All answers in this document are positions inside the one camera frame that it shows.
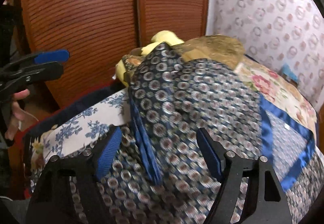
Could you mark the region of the person's left hand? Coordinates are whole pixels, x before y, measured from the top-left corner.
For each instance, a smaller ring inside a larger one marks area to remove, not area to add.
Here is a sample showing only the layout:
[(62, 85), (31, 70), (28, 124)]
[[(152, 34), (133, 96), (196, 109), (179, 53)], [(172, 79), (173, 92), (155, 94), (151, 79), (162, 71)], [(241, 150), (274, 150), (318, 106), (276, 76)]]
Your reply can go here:
[(12, 115), (11, 115), (11, 119), (7, 131), (5, 133), (5, 139), (13, 140), (16, 133), (20, 130), (19, 124), (20, 122), (24, 121), (24, 119), (26, 118), (26, 114), (24, 110), (20, 108), (18, 100), (25, 99), (29, 95), (30, 95), (30, 91), (28, 89), (13, 94), (12, 103), (11, 103)]

